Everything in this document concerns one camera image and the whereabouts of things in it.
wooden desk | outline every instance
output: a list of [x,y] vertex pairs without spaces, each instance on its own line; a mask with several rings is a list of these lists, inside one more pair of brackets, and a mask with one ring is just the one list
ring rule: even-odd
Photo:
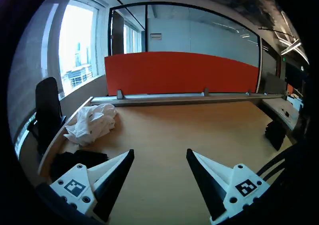
[[[186,150],[257,172],[279,152],[264,137],[271,121],[251,102],[116,108],[115,129],[86,150],[135,160],[110,215],[113,224],[210,224]],[[77,147],[64,140],[63,151]]]

window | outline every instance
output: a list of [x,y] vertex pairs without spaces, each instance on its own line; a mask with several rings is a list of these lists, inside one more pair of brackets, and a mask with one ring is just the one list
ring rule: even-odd
[[59,38],[59,63],[64,95],[98,75],[96,25],[98,9],[70,0]]
[[124,54],[142,52],[141,32],[124,23]]

black cable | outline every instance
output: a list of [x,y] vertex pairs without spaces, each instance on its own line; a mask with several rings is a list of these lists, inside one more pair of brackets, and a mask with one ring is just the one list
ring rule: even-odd
[[269,31],[272,31],[272,32],[282,33],[282,34],[288,35],[288,36],[290,36],[292,38],[295,38],[294,36],[292,36],[290,34],[287,34],[287,33],[281,32],[281,31],[277,31],[277,30],[271,30],[271,29],[265,29],[265,28],[258,28],[258,30],[269,30]]

white cloth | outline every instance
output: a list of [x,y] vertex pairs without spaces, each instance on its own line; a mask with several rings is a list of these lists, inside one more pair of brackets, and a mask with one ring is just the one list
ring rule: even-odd
[[83,107],[77,113],[76,124],[65,126],[69,134],[64,136],[73,143],[86,146],[114,128],[115,115],[115,107],[111,104]]

orange privacy screen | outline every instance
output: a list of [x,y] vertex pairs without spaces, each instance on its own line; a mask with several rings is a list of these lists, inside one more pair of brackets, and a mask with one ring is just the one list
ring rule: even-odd
[[142,52],[105,57],[109,95],[252,92],[258,68],[213,55]]

